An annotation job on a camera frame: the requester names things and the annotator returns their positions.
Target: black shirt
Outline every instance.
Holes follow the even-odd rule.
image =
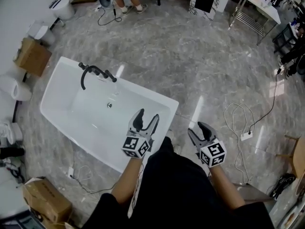
[[[115,197],[106,193],[83,229],[184,223],[201,228],[274,228],[262,202],[228,209],[200,166],[175,154],[172,148],[160,148],[143,172],[131,218]]]

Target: cardboard box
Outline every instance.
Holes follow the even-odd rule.
[[[72,212],[72,203],[66,199],[47,179],[33,179],[23,188],[26,203],[42,217],[42,224],[47,229],[64,228]]]
[[[27,72],[41,76],[52,53],[34,39],[23,38],[21,52],[14,62]]]

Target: gray marble floor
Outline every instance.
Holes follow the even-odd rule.
[[[231,103],[247,104],[257,120],[272,106],[278,65],[271,38],[257,46],[257,35],[240,22],[228,30],[228,12],[217,14],[213,22],[205,21],[187,12],[186,0],[162,0],[161,6],[156,0],[143,2],[149,6],[145,13],[132,11],[122,22],[107,26],[97,24],[101,15],[101,11],[94,11],[97,3],[76,6],[73,19],[65,27],[56,25],[53,29],[57,41],[50,48],[48,67],[41,78],[29,79],[33,97],[17,112],[27,151],[27,175],[46,176],[55,184],[73,203],[72,217],[79,224],[92,213],[99,196],[86,195],[77,182],[68,179],[68,167],[74,166],[78,172],[88,166],[82,168],[80,179],[92,175],[83,181],[92,190],[112,187],[120,174],[63,136],[39,111],[45,87],[61,56],[112,73],[124,65],[122,78],[177,100],[180,104],[171,129],[182,147],[181,155],[200,164],[186,134],[197,108],[198,120],[213,126],[224,141],[228,157],[223,168],[235,183],[243,182],[243,174],[234,166],[237,138],[225,124],[224,111]],[[112,11],[107,10],[101,23],[112,17]],[[300,76],[284,80],[279,75],[273,111],[256,125],[253,138],[240,142],[249,176],[253,177],[250,184],[262,192],[270,192],[289,169],[288,163],[275,154],[291,151],[293,143],[285,139],[285,134],[301,135],[305,125],[304,93]],[[226,114],[230,125],[233,110],[231,106]],[[246,114],[250,123],[250,112],[246,110]],[[236,111],[234,119],[240,135],[243,112]],[[237,166],[244,169],[240,159]],[[270,214],[275,225],[294,201],[292,188],[279,198]]]

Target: black and white marker cube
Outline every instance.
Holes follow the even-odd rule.
[[[127,136],[122,150],[129,157],[142,158],[149,148],[145,137]]]
[[[213,167],[224,162],[227,151],[222,141],[200,148],[200,159],[205,162],[208,167]]]

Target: wooden chair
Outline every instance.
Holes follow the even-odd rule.
[[[288,158],[296,178],[301,178],[305,171],[305,138],[285,135],[289,139],[295,140],[295,147],[291,155],[276,155]]]

